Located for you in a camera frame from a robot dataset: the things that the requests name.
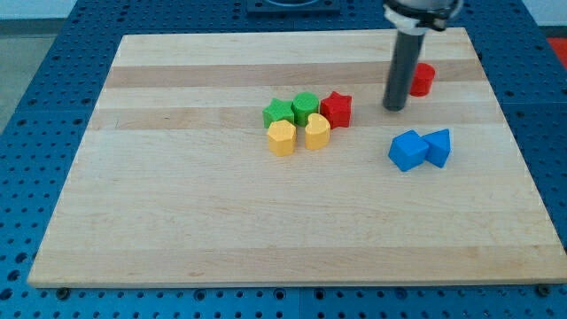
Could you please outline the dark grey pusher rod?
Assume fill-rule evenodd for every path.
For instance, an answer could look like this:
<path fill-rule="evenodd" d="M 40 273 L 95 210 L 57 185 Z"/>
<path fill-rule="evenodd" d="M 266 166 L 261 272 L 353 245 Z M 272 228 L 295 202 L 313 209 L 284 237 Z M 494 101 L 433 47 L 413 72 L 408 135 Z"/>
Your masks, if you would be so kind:
<path fill-rule="evenodd" d="M 405 107 L 424 38 L 397 32 L 383 97 L 386 110 L 399 112 Z"/>

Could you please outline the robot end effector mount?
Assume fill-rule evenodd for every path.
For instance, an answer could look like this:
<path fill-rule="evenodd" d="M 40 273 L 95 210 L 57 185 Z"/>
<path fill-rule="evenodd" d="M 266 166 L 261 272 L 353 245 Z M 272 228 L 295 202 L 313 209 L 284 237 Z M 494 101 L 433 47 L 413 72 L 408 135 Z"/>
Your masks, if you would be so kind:
<path fill-rule="evenodd" d="M 384 17 L 406 35 L 443 32 L 463 8 L 463 0 L 384 0 Z"/>

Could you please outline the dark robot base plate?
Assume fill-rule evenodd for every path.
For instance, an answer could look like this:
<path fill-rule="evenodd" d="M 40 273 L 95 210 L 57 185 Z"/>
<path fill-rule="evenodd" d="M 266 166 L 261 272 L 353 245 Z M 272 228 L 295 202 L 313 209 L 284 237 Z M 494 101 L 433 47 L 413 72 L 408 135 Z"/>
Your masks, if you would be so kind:
<path fill-rule="evenodd" d="M 339 0 L 244 0 L 248 14 L 336 13 Z"/>

